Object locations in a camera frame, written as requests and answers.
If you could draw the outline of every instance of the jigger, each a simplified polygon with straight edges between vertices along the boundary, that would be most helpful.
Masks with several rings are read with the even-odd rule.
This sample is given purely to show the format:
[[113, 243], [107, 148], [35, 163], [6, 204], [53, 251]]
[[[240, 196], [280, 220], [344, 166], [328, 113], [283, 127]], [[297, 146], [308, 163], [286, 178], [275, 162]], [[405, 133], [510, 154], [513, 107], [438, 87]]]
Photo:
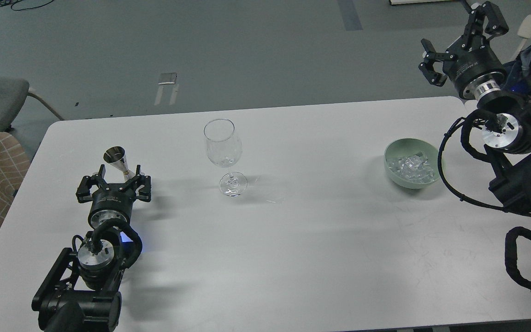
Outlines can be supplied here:
[[135, 173], [128, 169], [124, 154], [125, 151], [123, 147], [109, 148], [104, 153], [104, 161], [120, 170], [120, 172], [124, 174], [124, 182], [126, 182], [133, 178]]

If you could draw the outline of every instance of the black cable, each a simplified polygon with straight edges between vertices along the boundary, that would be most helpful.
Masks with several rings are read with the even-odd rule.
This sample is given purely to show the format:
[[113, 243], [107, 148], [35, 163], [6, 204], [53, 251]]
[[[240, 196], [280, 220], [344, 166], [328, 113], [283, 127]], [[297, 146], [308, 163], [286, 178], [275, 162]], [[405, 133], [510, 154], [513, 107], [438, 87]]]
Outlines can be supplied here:
[[71, 245], [73, 247], [73, 251], [76, 252], [77, 251], [77, 246], [75, 245], [75, 239], [80, 239], [81, 242], [83, 242], [83, 238], [79, 235], [75, 235], [73, 236], [73, 239], [71, 240]]
[[446, 146], [446, 143], [448, 142], [449, 138], [456, 132], [456, 130], [458, 130], [460, 127], [462, 127], [464, 125], [464, 123], [461, 123], [462, 121], [466, 121], [466, 118], [459, 118], [452, 124], [452, 126], [449, 128], [448, 132], [446, 132], [444, 134], [444, 139], [442, 140], [442, 143], [440, 145], [440, 149], [438, 149], [438, 173], [440, 174], [440, 178], [442, 179], [442, 182], [444, 183], [446, 188], [451, 193], [453, 193], [456, 197], [458, 197], [461, 202], [468, 202], [468, 203], [470, 203], [470, 204], [472, 204], [474, 206], [479, 206], [481, 208], [491, 208], [491, 209], [497, 210], [497, 211], [510, 212], [510, 213], [513, 213], [513, 214], [518, 214], [520, 216], [531, 217], [531, 213], [522, 214], [522, 213], [511, 212], [511, 211], [507, 211], [502, 206], [495, 206], [495, 205], [487, 204], [485, 202], [477, 201], [477, 200], [475, 200], [473, 198], [470, 198], [470, 197], [466, 196], [463, 193], [460, 193], [459, 191], [454, 189], [454, 187], [452, 187], [452, 185], [450, 185], [450, 183], [448, 183], [448, 181], [446, 180], [446, 177], [444, 175], [444, 169], [443, 169], [443, 165], [442, 165], [442, 155], [444, 153], [445, 146]]
[[22, 2], [22, 1], [24, 1], [24, 0], [17, 0], [16, 2], [13, 2], [13, 4], [11, 4], [9, 6], [9, 8], [11, 8], [11, 10], [16, 11], [16, 12], [27, 11], [27, 10], [30, 10], [30, 9], [36, 9], [36, 8], [44, 7], [44, 6], [48, 5], [48, 4], [50, 4], [51, 2], [53, 2], [54, 0], [50, 0], [46, 4], [43, 4], [43, 5], [40, 5], [40, 6], [36, 6], [36, 7], [29, 7], [29, 8], [22, 8], [22, 9], [14, 9], [13, 8], [13, 6], [15, 6], [16, 4], [18, 4], [19, 2]]
[[531, 241], [531, 231], [524, 227], [515, 227], [505, 236], [505, 271], [520, 286], [531, 290], [531, 281], [522, 277], [518, 269], [517, 239], [523, 236]]

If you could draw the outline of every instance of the wine glass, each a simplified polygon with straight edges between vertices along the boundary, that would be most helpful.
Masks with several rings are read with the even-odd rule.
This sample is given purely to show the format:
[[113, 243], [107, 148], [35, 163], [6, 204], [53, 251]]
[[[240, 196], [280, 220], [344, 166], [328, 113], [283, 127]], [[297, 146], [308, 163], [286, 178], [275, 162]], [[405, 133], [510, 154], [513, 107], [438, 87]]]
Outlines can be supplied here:
[[241, 140], [236, 134], [235, 125], [229, 119], [212, 120], [204, 126], [204, 137], [208, 159], [229, 171], [219, 183], [221, 193], [230, 197], [239, 196], [247, 188], [247, 179], [242, 173], [230, 171], [242, 154]]

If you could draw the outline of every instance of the white table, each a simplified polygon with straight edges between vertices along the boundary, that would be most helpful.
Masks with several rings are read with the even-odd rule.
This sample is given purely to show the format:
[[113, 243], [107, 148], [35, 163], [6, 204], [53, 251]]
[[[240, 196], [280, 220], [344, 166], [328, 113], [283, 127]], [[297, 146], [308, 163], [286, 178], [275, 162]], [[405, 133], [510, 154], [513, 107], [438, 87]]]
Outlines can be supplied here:
[[[126, 149], [152, 177], [135, 202], [145, 250], [126, 271], [117, 332], [348, 331], [531, 319], [531, 292], [505, 273], [503, 240], [531, 219], [459, 202], [442, 183], [405, 190], [385, 175], [397, 138], [436, 146], [453, 97], [57, 122], [0, 230], [0, 331], [36, 331], [34, 293], [71, 236], [89, 230], [76, 187], [103, 152]], [[202, 128], [230, 118], [243, 141], [229, 198]], [[489, 166], [459, 143], [454, 185], [495, 202]], [[109, 169], [109, 181], [121, 174]], [[531, 245], [519, 243], [531, 279]]]

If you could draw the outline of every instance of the black bracket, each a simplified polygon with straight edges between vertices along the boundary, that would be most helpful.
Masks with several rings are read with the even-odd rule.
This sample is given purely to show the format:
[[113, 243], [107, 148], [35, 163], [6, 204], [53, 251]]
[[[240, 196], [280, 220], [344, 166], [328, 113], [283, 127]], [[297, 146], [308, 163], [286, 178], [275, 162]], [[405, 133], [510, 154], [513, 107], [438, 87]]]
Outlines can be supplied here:
[[425, 50], [425, 56], [423, 62], [419, 64], [419, 70], [430, 84], [443, 86], [446, 82], [446, 76], [434, 69], [434, 63], [456, 61], [457, 56], [449, 53], [437, 53], [432, 43], [425, 38], [421, 40], [421, 45]]

